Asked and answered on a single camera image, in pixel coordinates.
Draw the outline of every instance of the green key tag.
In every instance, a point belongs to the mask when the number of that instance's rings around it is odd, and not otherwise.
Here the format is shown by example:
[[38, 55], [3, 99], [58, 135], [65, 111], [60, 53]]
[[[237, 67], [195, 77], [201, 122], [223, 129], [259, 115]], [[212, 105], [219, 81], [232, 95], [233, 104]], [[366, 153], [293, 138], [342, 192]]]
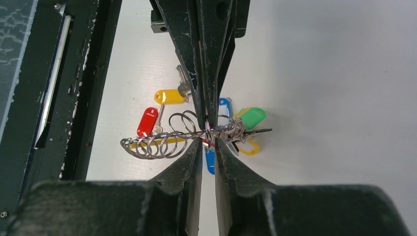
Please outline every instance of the green key tag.
[[253, 129], [267, 117], [267, 113], [261, 108], [252, 107], [238, 117], [242, 119], [246, 129]]

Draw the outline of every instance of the metal key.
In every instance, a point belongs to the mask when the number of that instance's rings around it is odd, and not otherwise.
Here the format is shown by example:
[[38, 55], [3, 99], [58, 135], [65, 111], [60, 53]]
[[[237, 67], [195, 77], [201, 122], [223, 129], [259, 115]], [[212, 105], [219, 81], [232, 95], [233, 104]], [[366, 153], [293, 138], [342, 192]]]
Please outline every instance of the metal key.
[[161, 118], [162, 113], [164, 112], [165, 105], [161, 104], [161, 106], [158, 109], [158, 118], [156, 119], [155, 126], [153, 127], [153, 132], [160, 134], [162, 133], [162, 127], [161, 127]]
[[177, 65], [177, 71], [179, 72], [179, 77], [181, 78], [179, 81], [178, 92], [181, 96], [188, 97], [187, 94], [190, 91], [190, 85], [187, 82], [187, 75], [181, 65]]

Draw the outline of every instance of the metal spring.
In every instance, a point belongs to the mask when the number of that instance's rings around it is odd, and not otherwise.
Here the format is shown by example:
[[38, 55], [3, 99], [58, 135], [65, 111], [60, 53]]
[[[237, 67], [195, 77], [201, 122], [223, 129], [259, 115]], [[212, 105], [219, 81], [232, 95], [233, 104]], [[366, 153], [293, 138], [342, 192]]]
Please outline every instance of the metal spring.
[[[245, 134], [245, 125], [240, 118], [232, 119], [229, 116], [219, 115], [219, 117], [228, 118], [230, 122], [223, 127], [210, 129], [207, 121], [205, 130], [197, 131], [195, 123], [187, 114], [197, 118], [196, 114], [189, 110], [183, 113], [174, 113], [168, 119], [168, 124], [172, 132], [162, 132], [160, 134], [153, 134], [146, 137], [122, 139], [120, 141], [120, 145], [127, 153], [136, 158], [154, 160], [162, 158], [175, 158], [181, 155], [186, 150], [190, 139], [193, 140], [196, 138], [203, 138], [203, 143], [206, 145], [206, 148], [210, 148], [215, 138], [221, 138], [225, 141], [225, 143], [232, 141], [245, 142], [247, 137]], [[173, 128], [171, 119], [177, 116], [181, 117], [181, 122], [188, 133], [177, 131]], [[191, 127], [185, 123], [185, 120], [190, 123]], [[181, 139], [183, 139], [184, 145], [178, 152], [176, 152], [179, 142], [182, 141]], [[169, 143], [174, 144], [174, 146], [168, 151]]]

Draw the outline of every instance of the red key tag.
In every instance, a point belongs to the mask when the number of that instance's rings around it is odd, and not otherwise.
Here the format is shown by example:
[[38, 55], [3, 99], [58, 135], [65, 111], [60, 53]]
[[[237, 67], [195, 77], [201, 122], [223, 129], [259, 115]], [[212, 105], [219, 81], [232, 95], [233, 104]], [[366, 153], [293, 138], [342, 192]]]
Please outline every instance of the red key tag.
[[146, 108], [141, 122], [139, 123], [137, 134], [139, 137], [152, 134], [153, 126], [158, 118], [158, 110], [154, 107]]

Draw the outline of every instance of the bunch of key rings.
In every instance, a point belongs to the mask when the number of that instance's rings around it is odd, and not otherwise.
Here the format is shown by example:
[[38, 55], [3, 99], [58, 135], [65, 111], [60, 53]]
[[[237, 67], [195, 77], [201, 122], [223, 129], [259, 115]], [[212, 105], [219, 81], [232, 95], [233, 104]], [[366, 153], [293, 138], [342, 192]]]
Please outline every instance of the bunch of key rings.
[[[137, 129], [137, 137], [125, 138], [120, 145], [134, 157], [154, 160], [162, 158], [175, 158], [180, 156], [187, 148], [189, 140], [196, 138], [203, 139], [206, 147], [206, 161], [208, 171], [214, 174], [214, 138], [221, 138], [225, 141], [232, 153], [238, 156], [239, 152], [246, 155], [254, 155], [259, 152], [259, 146], [251, 140], [256, 133], [271, 131], [272, 129], [255, 129], [267, 116], [260, 108], [252, 107], [240, 110], [233, 115], [230, 98], [219, 100], [218, 127], [212, 130], [197, 131], [193, 121], [197, 116], [192, 111], [174, 113], [168, 119], [171, 132], [163, 132], [160, 125], [165, 104], [178, 104], [188, 101], [190, 87], [185, 79], [185, 72], [180, 65], [177, 70], [181, 77], [177, 89], [166, 89], [156, 92], [154, 99], [160, 104], [158, 110], [153, 107], [145, 109]], [[172, 125], [172, 119], [179, 117], [186, 132], [178, 131]]]

